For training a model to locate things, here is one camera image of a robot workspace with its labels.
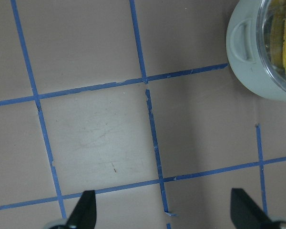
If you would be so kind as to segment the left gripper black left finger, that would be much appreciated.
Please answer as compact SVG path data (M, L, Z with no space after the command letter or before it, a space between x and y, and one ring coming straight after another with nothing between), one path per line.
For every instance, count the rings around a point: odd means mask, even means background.
M67 229L93 229L96 225L96 196L94 190L86 190L68 218Z

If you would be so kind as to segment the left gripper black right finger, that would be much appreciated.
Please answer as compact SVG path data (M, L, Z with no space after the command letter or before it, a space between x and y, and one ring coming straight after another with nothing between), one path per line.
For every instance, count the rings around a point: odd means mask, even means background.
M242 188L231 189L230 218L236 229L278 229Z

